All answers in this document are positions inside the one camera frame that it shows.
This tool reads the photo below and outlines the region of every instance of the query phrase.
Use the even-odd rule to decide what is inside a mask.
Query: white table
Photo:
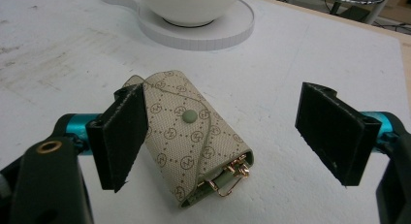
[[[251,177],[226,199],[180,210],[143,146],[119,193],[80,165],[96,223],[377,223],[388,159],[372,155],[345,188],[294,127],[303,81],[334,88],[359,111],[387,111],[411,129],[398,40],[264,0],[251,37],[192,52],[158,45],[136,14],[102,0],[0,0],[0,168],[46,138],[69,112],[103,112],[134,74],[178,69],[254,149]]]

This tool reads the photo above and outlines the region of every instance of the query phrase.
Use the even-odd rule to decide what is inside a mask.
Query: white cup
[[[158,16],[184,27],[206,25],[221,17],[237,0],[142,0]]]

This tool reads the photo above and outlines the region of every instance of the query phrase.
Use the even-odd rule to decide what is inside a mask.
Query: green snap button
[[[197,120],[197,113],[193,110],[188,110],[182,114],[182,120],[185,123],[194,123]]]

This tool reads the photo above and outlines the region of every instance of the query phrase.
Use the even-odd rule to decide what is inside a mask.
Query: monogram pattern
[[[198,182],[251,149],[181,72],[147,80],[133,76],[126,84],[142,82],[149,119],[145,144],[179,204],[199,199],[191,197]],[[182,120],[187,110],[198,114],[194,123]]]

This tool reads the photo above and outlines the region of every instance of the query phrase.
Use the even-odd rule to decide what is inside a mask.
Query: leather key holder
[[[196,87],[179,71],[143,83],[148,131],[145,144],[181,208],[217,191],[222,197],[249,176],[253,153]],[[226,192],[221,188],[231,187]]]

